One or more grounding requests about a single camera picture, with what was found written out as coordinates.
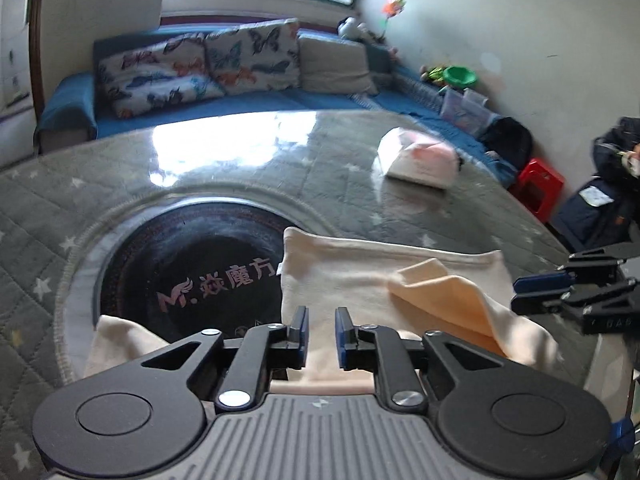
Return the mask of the panda plush toy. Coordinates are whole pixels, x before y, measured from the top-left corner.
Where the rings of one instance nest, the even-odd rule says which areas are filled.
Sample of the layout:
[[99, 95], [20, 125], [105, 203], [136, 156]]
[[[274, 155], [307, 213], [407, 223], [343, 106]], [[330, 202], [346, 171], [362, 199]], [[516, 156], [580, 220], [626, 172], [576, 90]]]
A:
[[365, 44], [378, 43], [378, 37], [370, 32], [368, 26], [353, 16], [344, 18], [338, 23], [337, 36], [344, 40], [364, 42]]

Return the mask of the left butterfly cushion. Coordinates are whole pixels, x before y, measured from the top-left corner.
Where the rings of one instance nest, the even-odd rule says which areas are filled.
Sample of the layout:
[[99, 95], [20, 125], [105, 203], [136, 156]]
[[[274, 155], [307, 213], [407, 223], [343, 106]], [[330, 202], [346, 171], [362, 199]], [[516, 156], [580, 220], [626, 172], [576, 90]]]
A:
[[202, 34], [111, 55], [98, 63], [96, 78], [122, 119], [226, 94], [210, 76]]

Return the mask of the blue sofa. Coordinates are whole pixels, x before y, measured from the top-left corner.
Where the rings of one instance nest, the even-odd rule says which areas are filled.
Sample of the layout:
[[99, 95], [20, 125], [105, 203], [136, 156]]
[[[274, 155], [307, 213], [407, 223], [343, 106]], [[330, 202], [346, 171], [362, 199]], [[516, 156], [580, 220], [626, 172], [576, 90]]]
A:
[[442, 96], [410, 78], [380, 47], [299, 27], [295, 18], [99, 40], [88, 72], [64, 78], [34, 141], [39, 153], [130, 130], [275, 110], [390, 110], [445, 139], [503, 186], [513, 155], [483, 144], [440, 114]]

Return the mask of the colourful pinwheel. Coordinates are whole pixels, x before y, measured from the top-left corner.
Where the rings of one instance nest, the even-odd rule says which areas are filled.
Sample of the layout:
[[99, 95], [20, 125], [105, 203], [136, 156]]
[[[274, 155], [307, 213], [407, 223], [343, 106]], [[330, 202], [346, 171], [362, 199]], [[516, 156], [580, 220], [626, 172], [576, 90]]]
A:
[[384, 15], [384, 22], [382, 28], [381, 39], [384, 40], [386, 38], [386, 32], [388, 29], [388, 23], [392, 18], [396, 18], [397, 15], [404, 12], [406, 6], [406, 0], [386, 0], [384, 6], [382, 7], [382, 12]]

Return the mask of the right butterfly cushion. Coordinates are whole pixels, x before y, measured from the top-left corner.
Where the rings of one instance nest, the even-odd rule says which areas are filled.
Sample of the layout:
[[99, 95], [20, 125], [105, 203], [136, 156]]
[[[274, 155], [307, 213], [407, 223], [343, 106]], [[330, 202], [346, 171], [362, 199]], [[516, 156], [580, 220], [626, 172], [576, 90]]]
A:
[[228, 94], [300, 86], [299, 20], [244, 24], [205, 37], [210, 76]]

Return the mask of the dark blue jacket pile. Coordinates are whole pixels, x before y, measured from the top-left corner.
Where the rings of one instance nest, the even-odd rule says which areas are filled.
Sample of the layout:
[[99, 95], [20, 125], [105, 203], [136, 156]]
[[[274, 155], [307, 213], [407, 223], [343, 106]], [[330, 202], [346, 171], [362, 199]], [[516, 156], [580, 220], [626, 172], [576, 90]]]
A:
[[622, 117], [592, 141], [594, 174], [560, 207], [550, 229], [571, 252], [627, 243], [639, 224], [639, 121]]

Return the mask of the butterfly cushion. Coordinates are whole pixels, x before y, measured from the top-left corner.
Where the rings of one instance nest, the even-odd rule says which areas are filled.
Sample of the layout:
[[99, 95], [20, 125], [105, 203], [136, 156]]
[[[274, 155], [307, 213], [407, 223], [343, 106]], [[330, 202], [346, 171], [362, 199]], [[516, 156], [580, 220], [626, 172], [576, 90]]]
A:
[[210, 76], [202, 34], [111, 55], [98, 63], [96, 78], [122, 119], [226, 94]]
[[300, 86], [299, 20], [244, 24], [205, 37], [210, 76], [228, 94]]

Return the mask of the red plastic stool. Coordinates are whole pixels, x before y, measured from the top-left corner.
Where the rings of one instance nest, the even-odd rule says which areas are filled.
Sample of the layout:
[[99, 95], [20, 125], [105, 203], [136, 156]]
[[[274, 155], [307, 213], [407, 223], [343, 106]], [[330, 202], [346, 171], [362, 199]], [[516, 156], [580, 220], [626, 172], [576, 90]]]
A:
[[565, 179], [540, 158], [532, 158], [518, 174], [510, 193], [541, 223], [547, 222], [558, 202]]

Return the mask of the black induction cooktop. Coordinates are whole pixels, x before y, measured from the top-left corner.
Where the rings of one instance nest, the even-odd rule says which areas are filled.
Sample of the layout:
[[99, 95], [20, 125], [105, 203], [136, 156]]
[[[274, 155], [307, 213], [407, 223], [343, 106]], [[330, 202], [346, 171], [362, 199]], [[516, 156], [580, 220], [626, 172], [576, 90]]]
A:
[[94, 310], [175, 342], [282, 320], [278, 267], [290, 219], [253, 203], [192, 203], [145, 221], [114, 250]]

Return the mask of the green plastic bowl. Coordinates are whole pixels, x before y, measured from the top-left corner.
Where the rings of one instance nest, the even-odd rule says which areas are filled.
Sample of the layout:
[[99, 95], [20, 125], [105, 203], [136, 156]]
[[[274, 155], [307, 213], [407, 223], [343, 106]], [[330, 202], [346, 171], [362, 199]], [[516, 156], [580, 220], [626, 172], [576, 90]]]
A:
[[442, 71], [442, 79], [450, 87], [466, 89], [477, 83], [477, 74], [464, 66], [451, 65]]

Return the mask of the pink white tissue pack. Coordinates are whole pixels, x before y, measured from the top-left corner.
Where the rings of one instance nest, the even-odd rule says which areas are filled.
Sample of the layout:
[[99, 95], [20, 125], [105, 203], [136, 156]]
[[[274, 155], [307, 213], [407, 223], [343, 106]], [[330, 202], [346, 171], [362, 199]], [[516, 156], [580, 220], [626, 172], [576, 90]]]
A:
[[396, 127], [378, 144], [378, 162], [385, 177], [448, 190], [462, 159], [451, 144], [430, 132]]

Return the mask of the beige cushion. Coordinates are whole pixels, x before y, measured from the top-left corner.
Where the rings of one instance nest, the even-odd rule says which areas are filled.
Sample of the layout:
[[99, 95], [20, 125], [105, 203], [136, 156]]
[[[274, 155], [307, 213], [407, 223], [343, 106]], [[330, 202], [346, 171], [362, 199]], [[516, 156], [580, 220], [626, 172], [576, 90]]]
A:
[[305, 91], [377, 94], [366, 49], [359, 42], [300, 36], [300, 85]]

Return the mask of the black backpack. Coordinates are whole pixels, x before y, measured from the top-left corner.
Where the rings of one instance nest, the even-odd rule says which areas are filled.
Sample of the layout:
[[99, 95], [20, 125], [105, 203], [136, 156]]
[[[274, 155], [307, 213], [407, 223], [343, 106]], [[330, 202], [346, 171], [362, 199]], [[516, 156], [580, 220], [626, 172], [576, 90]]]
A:
[[495, 119], [477, 138], [488, 152], [495, 152], [519, 174], [533, 154], [530, 131], [512, 117]]

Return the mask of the clear plastic storage box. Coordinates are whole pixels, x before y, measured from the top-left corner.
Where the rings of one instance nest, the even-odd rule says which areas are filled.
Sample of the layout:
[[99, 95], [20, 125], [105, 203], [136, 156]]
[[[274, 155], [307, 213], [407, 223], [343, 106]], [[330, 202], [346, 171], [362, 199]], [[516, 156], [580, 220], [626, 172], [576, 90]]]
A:
[[477, 138], [494, 120], [494, 114], [463, 94], [447, 87], [442, 99], [440, 117], [451, 125]]

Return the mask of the cream sweater garment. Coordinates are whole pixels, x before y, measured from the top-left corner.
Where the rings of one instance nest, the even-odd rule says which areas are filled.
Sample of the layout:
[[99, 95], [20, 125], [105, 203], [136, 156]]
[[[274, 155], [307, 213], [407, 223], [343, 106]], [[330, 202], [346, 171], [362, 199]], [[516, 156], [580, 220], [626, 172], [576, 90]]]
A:
[[[554, 367], [559, 347], [537, 323], [510, 308], [513, 287], [502, 252], [444, 252], [368, 240], [319, 236], [289, 228], [278, 274], [282, 322], [309, 310], [305, 367], [274, 378], [276, 393], [369, 393], [368, 372], [337, 363], [334, 312], [359, 324], [385, 325], [411, 338], [443, 330], [535, 370]], [[86, 371], [96, 374], [170, 344], [141, 325], [100, 315]]]

